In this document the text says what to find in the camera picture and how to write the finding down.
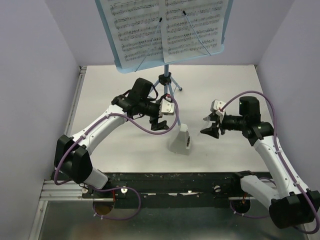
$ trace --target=music notes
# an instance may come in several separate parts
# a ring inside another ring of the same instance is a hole
[[[159,0],[101,0],[122,68],[163,60]]]
[[[220,52],[227,6],[228,0],[159,1],[160,15],[165,16],[161,23],[164,62],[208,55],[207,50],[211,54]]]

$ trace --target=white paper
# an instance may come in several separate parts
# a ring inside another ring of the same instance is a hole
[[[221,40],[228,0],[160,0],[164,62],[184,60],[222,50]],[[199,39],[188,22],[186,12]]]
[[[144,62],[164,58],[161,28],[156,32],[159,1],[100,1],[122,68],[138,68],[148,51]]]

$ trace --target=gray floor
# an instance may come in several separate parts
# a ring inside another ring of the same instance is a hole
[[[111,214],[129,215],[132,209],[116,209]],[[266,209],[252,202],[252,215]],[[41,240],[305,240],[295,229],[276,228],[270,218],[247,219],[230,209],[169,208],[142,209],[126,221],[93,217],[92,204],[81,201],[49,202],[41,230]]]

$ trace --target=white table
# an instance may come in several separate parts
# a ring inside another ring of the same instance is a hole
[[[147,134],[131,123],[113,131],[91,155],[95,168],[103,172],[165,173],[165,172],[268,172],[258,153],[241,132],[227,131],[220,139],[199,134],[202,120],[210,113],[214,99],[227,102],[247,90],[262,91],[253,65],[171,65],[170,72],[183,87],[175,92],[180,120],[188,125],[192,140],[189,156],[172,153],[167,149],[170,133]],[[131,89],[139,77],[155,82],[163,74],[163,67],[122,74],[114,65],[87,68],[71,134],[81,131],[94,121],[111,104],[111,100]],[[163,94],[163,86],[157,90]],[[261,119],[271,122],[266,101],[260,100]],[[239,114],[239,100],[227,107],[228,114]],[[174,117],[165,117],[170,126]],[[150,129],[149,117],[137,120]]]

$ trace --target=gray wall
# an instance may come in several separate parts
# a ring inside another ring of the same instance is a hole
[[[278,114],[283,148],[313,190],[320,190],[319,11],[319,0],[296,0],[257,68]]]
[[[0,239],[28,239],[78,74],[43,0],[0,1]]]
[[[94,0],[45,0],[79,65],[114,63]],[[294,0],[235,0],[223,53],[183,62],[258,64]]]

